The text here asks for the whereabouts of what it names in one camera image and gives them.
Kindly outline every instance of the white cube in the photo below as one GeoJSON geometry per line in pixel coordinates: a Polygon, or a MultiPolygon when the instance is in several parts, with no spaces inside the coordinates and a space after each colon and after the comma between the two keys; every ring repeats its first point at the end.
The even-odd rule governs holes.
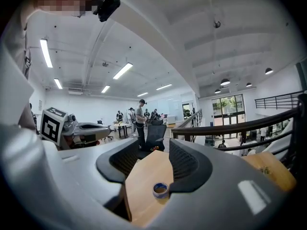
{"type": "Polygon", "coordinates": [[[55,107],[43,110],[40,123],[40,135],[46,140],[54,142],[57,146],[60,144],[61,132],[64,122],[67,121],[68,113],[55,107]]]}

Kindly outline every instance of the large window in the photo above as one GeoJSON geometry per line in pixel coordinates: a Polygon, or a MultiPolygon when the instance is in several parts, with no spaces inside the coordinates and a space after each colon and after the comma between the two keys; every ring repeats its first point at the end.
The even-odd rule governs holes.
{"type": "MultiPolygon", "coordinates": [[[[245,122],[243,95],[234,95],[212,100],[214,126],[233,125],[245,122]]],[[[237,138],[237,134],[216,136],[219,138],[237,138]]]]}

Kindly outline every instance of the wooden table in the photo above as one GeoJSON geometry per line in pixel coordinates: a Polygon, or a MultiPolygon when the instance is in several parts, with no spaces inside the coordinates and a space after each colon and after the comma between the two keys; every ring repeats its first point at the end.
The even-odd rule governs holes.
{"type": "Polygon", "coordinates": [[[132,224],[135,226],[145,227],[168,201],[168,198],[156,199],[152,191],[157,182],[164,182],[168,186],[174,182],[173,168],[168,156],[166,152],[154,151],[137,162],[126,179],[132,224]]]}
{"type": "Polygon", "coordinates": [[[284,191],[289,192],[295,187],[296,179],[270,152],[261,152],[242,158],[257,170],[261,170],[284,191]]]}
{"type": "Polygon", "coordinates": [[[128,133],[127,133],[127,126],[129,126],[130,124],[125,124],[125,123],[120,123],[120,124],[114,124],[114,127],[118,127],[118,134],[119,134],[119,138],[121,138],[120,135],[120,127],[122,127],[122,129],[124,130],[124,138],[128,137],[128,133]]]}

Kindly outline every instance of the white ceiling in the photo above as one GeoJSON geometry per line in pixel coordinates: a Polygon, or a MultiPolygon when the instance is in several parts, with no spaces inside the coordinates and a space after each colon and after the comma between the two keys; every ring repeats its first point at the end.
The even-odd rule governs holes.
{"type": "Polygon", "coordinates": [[[121,0],[106,23],[93,15],[79,19],[37,13],[28,35],[32,67],[44,86],[56,87],[53,79],[59,78],[64,87],[102,95],[110,85],[105,95],[128,98],[155,95],[156,88],[169,83],[171,88],[189,83],[200,97],[211,96],[223,78],[231,83],[222,93],[239,91],[247,82],[257,86],[270,77],[264,74],[267,67],[276,73],[307,55],[295,23],[277,0],[121,0]],[[132,10],[147,24],[128,14],[132,10]],[[215,29],[214,21],[221,27],[215,29]],[[155,31],[146,31],[148,25],[155,31]],[[47,68],[40,49],[45,37],[54,69],[47,68]],[[133,68],[113,80],[126,62],[133,68]]]}
{"type": "Polygon", "coordinates": [[[38,12],[31,17],[28,36],[31,71],[40,77],[45,87],[57,89],[54,78],[58,78],[63,91],[77,88],[91,95],[138,98],[137,95],[144,92],[154,95],[187,85],[155,49],[112,19],[101,23],[93,15],[77,18],[38,12]],[[46,66],[41,38],[48,39],[52,69],[46,66]],[[133,67],[114,80],[127,62],[133,67]],[[172,86],[156,90],[167,84],[172,86]],[[111,88],[102,94],[106,85],[111,88]]]}
{"type": "Polygon", "coordinates": [[[177,32],[201,97],[229,78],[232,91],[265,80],[306,54],[296,25],[277,0],[149,0],[177,32]],[[215,29],[214,21],[221,27],[215,29]]]}

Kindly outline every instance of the air conditioning vent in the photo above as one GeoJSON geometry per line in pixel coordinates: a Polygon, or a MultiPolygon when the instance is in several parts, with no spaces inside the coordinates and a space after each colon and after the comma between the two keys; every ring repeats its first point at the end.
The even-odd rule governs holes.
{"type": "Polygon", "coordinates": [[[82,89],[68,88],[68,93],[69,94],[81,95],[81,94],[83,94],[83,91],[82,91],[82,89]]]}

